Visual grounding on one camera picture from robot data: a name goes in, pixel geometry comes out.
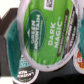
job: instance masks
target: printed label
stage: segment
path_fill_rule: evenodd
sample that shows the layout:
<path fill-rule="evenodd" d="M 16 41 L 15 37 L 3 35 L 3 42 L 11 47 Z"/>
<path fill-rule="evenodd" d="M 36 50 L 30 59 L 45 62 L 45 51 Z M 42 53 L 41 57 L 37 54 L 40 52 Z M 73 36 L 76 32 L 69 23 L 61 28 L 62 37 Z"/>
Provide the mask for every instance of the printed label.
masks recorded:
<path fill-rule="evenodd" d="M 32 11 L 26 25 L 26 40 L 30 50 L 39 51 L 41 49 L 45 32 L 46 27 L 42 13 L 39 10 Z"/>
<path fill-rule="evenodd" d="M 79 65 L 79 67 L 84 70 L 84 64 L 83 64 L 83 59 L 82 59 L 82 56 L 81 56 L 81 53 L 80 51 L 78 52 L 77 54 L 77 63 Z"/>
<path fill-rule="evenodd" d="M 54 7 L 53 11 L 45 10 L 44 3 L 48 8 Z M 24 43 L 36 63 L 52 65 L 62 60 L 69 22 L 73 24 L 72 8 L 72 0 L 30 1 L 24 17 Z"/>
<path fill-rule="evenodd" d="M 53 10 L 54 0 L 45 0 L 44 9 Z"/>
<path fill-rule="evenodd" d="M 21 56 L 17 80 L 20 82 L 29 82 L 36 74 L 36 70 L 28 64 L 26 59 Z"/>

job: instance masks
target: white background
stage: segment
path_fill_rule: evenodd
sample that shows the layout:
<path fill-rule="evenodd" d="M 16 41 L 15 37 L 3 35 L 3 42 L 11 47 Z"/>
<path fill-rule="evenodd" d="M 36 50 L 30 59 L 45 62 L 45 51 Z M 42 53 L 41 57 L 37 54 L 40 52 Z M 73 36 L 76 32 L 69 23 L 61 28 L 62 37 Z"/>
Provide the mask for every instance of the white background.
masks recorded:
<path fill-rule="evenodd" d="M 19 7 L 20 0 L 0 0 L 0 16 L 3 15 L 10 9 Z"/>

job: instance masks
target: green label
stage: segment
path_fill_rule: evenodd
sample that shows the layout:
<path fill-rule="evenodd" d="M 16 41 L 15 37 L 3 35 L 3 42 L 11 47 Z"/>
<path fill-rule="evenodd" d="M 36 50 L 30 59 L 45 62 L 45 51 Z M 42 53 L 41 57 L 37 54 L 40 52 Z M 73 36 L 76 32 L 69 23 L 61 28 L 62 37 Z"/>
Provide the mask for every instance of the green label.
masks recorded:
<path fill-rule="evenodd" d="M 72 14 L 72 0 L 31 0 L 24 16 L 24 43 L 39 64 L 62 59 Z"/>
<path fill-rule="evenodd" d="M 26 41 L 31 51 L 39 51 L 45 39 L 45 21 L 39 10 L 31 11 L 26 25 Z"/>

